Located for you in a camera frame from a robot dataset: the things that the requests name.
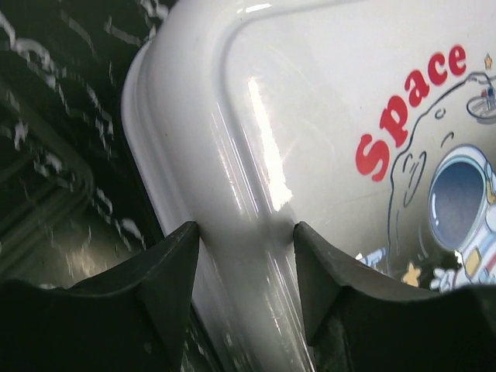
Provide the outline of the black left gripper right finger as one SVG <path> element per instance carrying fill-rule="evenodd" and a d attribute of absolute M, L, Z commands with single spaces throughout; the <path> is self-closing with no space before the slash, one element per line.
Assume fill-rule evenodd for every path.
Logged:
<path fill-rule="evenodd" d="M 319 371 L 493 371 L 495 289 L 440 294 L 378 273 L 304 222 L 293 232 L 305 336 Z"/>

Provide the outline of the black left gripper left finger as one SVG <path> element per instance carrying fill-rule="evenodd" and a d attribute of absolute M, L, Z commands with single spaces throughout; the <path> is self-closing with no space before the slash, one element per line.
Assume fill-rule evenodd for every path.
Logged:
<path fill-rule="evenodd" d="M 198 262 L 186 222 L 71 288 L 1 284 L 3 371 L 177 371 Z"/>

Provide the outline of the space astronaut kids suitcase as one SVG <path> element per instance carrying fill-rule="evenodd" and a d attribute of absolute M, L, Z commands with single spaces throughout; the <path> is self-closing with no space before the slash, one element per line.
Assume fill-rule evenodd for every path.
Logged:
<path fill-rule="evenodd" d="M 493 1 L 179 1 L 122 124 L 162 230 L 198 223 L 226 371 L 317 371 L 300 222 L 403 284 L 495 289 Z"/>

